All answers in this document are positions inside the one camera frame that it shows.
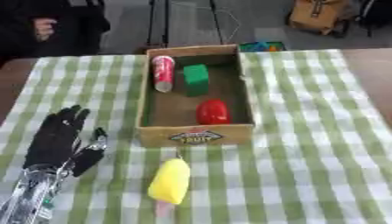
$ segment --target red and white cup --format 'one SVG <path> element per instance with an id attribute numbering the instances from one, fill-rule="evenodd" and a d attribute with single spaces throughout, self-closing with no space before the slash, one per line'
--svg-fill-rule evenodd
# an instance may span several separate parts
<path id="1" fill-rule="evenodd" d="M 175 62 L 169 56 L 157 56 L 152 60 L 154 66 L 155 89 L 162 93 L 168 93 L 173 89 Z"/>

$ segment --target green checkered tablecloth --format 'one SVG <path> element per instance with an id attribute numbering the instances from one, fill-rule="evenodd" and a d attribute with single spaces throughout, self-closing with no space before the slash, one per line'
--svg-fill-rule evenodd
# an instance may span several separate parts
<path id="1" fill-rule="evenodd" d="M 0 129 L 0 201 L 46 114 L 79 103 L 93 111 L 82 138 L 103 126 L 110 147 L 97 167 L 64 183 L 52 223 L 392 223 L 392 136 L 335 50 L 242 54 L 253 143 L 181 149 L 189 192 L 157 218 L 146 190 L 176 149 L 135 139 L 145 62 L 40 59 Z"/>

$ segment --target open box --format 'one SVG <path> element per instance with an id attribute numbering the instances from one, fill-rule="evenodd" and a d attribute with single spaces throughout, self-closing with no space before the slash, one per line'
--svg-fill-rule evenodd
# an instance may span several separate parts
<path id="1" fill-rule="evenodd" d="M 241 79 L 242 67 L 236 45 L 195 46 L 149 50 L 149 63 L 143 71 L 143 82 L 136 117 L 136 129 L 143 147 L 196 144 L 245 144 L 254 127 L 246 85 Z M 152 59 L 166 55 L 176 62 L 174 88 L 160 93 L 153 85 Z M 187 97 L 183 69 L 204 64 L 209 73 L 207 95 Z M 227 104 L 231 123 L 198 125 L 196 108 L 210 99 Z"/>

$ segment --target person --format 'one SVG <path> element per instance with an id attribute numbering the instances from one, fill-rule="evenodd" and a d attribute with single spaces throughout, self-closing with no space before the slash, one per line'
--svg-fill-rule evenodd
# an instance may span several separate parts
<path id="1" fill-rule="evenodd" d="M 110 29 L 98 0 L 1 0 L 0 62 L 97 54 Z"/>

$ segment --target box label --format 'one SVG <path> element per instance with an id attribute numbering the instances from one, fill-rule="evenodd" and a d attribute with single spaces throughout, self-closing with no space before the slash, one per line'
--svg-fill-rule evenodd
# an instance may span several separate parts
<path id="1" fill-rule="evenodd" d="M 209 130 L 192 129 L 189 132 L 174 135 L 170 138 L 170 140 L 178 141 L 182 144 L 197 145 L 206 144 L 221 138 L 223 138 L 223 136 Z"/>

